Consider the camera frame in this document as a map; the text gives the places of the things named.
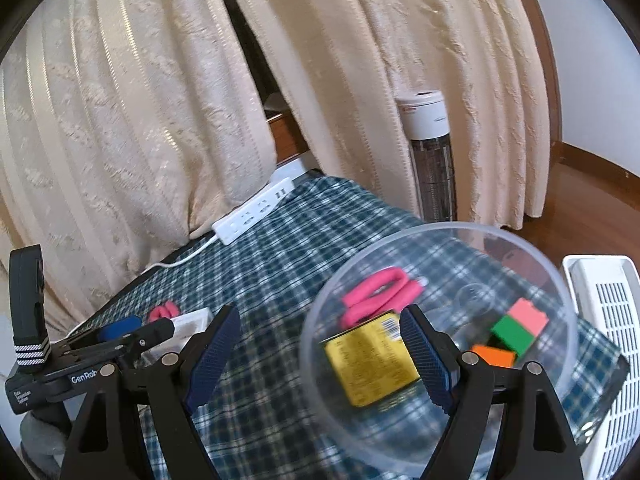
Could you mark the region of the yellow green box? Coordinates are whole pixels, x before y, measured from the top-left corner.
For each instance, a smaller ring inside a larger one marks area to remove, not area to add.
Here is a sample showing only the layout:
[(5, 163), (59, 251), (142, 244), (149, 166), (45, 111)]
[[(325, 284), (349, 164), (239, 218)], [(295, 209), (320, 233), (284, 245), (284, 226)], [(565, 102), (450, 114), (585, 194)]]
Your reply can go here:
[(327, 339), (323, 348), (354, 408), (375, 404), (420, 378), (402, 341), (395, 312)]

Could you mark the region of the orange toy brick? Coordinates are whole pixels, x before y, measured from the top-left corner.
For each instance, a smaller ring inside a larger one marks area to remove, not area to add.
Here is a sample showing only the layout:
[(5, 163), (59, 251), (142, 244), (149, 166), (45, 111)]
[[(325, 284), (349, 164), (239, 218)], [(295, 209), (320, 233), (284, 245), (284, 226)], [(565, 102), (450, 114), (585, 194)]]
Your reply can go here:
[(511, 350), (483, 346), (482, 344), (474, 344), (471, 351), (491, 366), (511, 368), (516, 360), (516, 353)]

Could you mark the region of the white medicine box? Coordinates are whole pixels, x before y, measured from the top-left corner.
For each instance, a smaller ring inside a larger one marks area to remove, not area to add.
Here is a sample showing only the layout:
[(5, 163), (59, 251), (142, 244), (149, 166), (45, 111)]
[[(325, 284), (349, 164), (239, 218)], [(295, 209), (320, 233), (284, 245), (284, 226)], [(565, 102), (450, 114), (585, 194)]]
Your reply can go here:
[(171, 318), (174, 324), (174, 336), (142, 353), (142, 362), (151, 365), (166, 353), (180, 353), (189, 339), (203, 333), (213, 319), (212, 312), (207, 308), (196, 310)]

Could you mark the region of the white slatted appliance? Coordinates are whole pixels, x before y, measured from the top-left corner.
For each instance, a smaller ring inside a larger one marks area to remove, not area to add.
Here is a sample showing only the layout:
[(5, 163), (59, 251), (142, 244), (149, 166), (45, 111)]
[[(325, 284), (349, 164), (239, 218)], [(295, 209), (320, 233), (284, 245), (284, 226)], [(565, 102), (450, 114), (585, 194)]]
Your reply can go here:
[(576, 439), (587, 479), (614, 479), (639, 439), (639, 272), (631, 258), (569, 255), (562, 269), (578, 315), (578, 380), (588, 412)]

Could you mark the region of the left cream curtain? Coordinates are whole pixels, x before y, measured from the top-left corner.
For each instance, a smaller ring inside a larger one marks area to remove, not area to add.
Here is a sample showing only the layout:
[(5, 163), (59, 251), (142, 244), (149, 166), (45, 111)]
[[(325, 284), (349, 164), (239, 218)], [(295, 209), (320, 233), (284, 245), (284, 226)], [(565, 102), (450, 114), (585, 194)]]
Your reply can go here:
[(1, 63), (1, 249), (39, 245), (52, 338), (276, 168), (224, 0), (43, 0)]

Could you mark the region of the brown wooden window frame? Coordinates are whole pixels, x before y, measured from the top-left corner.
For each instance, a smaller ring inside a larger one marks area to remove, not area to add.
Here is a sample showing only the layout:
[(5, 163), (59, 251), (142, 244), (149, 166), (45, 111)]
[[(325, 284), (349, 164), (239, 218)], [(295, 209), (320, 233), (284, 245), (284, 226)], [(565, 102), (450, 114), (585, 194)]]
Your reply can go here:
[(549, 29), (538, 0), (521, 0), (535, 38), (548, 96), (550, 122), (550, 168), (562, 158), (562, 104), (558, 71)]

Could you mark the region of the pink foam roller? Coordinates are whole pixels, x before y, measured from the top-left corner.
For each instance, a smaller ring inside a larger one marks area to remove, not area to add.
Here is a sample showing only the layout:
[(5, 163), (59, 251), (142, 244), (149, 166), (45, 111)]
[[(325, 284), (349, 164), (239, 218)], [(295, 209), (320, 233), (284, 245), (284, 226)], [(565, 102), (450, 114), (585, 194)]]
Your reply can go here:
[(400, 313), (418, 299), (426, 284), (426, 278), (410, 278), (398, 266), (376, 271), (343, 296), (341, 329), (350, 330), (385, 312)]
[(149, 322), (153, 323), (161, 318), (176, 318), (181, 314), (179, 307), (172, 301), (167, 300), (163, 304), (154, 307), (149, 314)]

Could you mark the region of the white tower fan heater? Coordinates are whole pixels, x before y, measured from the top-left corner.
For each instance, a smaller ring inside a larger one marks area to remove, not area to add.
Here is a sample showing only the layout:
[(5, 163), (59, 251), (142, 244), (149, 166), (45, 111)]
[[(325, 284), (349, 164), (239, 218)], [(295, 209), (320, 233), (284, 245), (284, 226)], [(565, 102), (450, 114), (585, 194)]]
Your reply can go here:
[(423, 220), (456, 221), (457, 193), (451, 129), (442, 92), (404, 93), (396, 98), (396, 104), (411, 148)]

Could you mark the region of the cream curtain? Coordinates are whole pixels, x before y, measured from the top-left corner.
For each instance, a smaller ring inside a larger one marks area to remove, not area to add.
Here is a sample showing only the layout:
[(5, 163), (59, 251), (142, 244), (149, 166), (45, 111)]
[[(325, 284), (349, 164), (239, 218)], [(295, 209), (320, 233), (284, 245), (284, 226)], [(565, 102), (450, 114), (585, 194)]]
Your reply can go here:
[(39, 245), (52, 338), (276, 168), (224, 0), (43, 0), (1, 63), (1, 249)]
[(418, 212), (396, 101), (442, 92), (458, 216), (544, 210), (550, 119), (521, 0), (236, 0), (322, 170)]

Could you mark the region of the white power strip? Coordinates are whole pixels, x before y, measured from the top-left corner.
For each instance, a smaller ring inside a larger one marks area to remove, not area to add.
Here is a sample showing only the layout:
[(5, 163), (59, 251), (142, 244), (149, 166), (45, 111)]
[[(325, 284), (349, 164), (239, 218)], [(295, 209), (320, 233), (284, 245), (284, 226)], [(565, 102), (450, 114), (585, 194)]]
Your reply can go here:
[(267, 185), (238, 209), (213, 224), (213, 231), (224, 245), (230, 245), (257, 223), (269, 216), (294, 190), (294, 183), (286, 177)]

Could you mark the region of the clear plastic bowl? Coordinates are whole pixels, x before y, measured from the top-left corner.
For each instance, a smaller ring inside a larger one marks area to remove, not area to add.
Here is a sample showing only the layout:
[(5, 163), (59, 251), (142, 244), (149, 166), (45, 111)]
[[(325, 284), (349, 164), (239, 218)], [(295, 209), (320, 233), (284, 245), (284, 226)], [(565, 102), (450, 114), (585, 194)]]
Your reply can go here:
[(577, 315), (559, 270), (525, 240), (465, 222), (415, 226), (377, 240), (343, 263), (318, 292), (300, 340), (304, 393), (321, 427), (347, 455), (417, 477), (448, 422), (418, 379), (366, 408), (349, 404), (323, 343), (344, 332), (342, 298), (376, 271), (398, 266), (426, 278), (415, 303), (435, 330), (466, 351), (488, 341), (514, 302), (531, 301), (549, 322), (518, 365), (537, 361), (559, 398), (577, 360)]

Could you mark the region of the right cream curtain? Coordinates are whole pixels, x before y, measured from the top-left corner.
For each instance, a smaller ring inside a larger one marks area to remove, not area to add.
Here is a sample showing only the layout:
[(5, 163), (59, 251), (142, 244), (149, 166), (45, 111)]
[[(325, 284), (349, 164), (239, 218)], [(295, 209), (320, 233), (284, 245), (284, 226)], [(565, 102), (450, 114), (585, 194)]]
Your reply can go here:
[(521, 0), (236, 0), (322, 170), (418, 212), (396, 101), (442, 92), (458, 216), (544, 210), (550, 119)]

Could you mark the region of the pink foam roller in bowl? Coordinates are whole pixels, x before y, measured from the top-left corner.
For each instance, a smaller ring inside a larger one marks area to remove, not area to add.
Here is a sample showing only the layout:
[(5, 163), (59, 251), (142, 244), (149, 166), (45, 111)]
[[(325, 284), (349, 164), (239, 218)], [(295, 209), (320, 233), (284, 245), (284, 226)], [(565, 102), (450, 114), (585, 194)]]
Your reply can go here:
[(426, 284), (426, 278), (410, 278), (398, 266), (376, 271), (343, 296), (341, 329), (350, 330), (385, 312), (400, 313), (418, 299)]

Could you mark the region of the green toy brick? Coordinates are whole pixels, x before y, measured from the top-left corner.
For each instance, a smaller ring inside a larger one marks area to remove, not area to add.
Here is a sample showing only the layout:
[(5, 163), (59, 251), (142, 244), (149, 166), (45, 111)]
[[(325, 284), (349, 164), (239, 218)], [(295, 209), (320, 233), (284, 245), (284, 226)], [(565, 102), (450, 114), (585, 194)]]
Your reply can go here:
[(526, 355), (535, 340), (534, 334), (510, 315), (505, 315), (491, 327), (488, 344), (494, 348), (514, 352), (518, 358), (521, 358)]

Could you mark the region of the pink toy brick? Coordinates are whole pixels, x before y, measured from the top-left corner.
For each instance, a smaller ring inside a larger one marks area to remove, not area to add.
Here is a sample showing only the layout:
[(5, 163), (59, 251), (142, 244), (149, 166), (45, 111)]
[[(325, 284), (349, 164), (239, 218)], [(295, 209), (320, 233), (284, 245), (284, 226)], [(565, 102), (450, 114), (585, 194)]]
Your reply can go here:
[(531, 301), (524, 298), (516, 300), (506, 314), (535, 338), (541, 334), (549, 322), (548, 315), (538, 310)]

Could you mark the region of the blue plaid tablecloth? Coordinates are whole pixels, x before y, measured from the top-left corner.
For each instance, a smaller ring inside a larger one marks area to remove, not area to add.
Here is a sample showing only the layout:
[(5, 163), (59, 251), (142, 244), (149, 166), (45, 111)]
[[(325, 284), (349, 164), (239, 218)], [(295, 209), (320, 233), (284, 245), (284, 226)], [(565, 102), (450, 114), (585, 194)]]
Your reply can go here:
[[(304, 393), (300, 340), (314, 298), (357, 252), (377, 240), (425, 226), (352, 181), (315, 178), (230, 245), (204, 237), (183, 249), (181, 264), (138, 278), (87, 321), (99, 327), (147, 316), (164, 301), (186, 312), (239, 309), (242, 335), (213, 400), (194, 422), (226, 479), (412, 479), (347, 455), (329, 438)], [(561, 398), (576, 444), (588, 400), (578, 380)]]

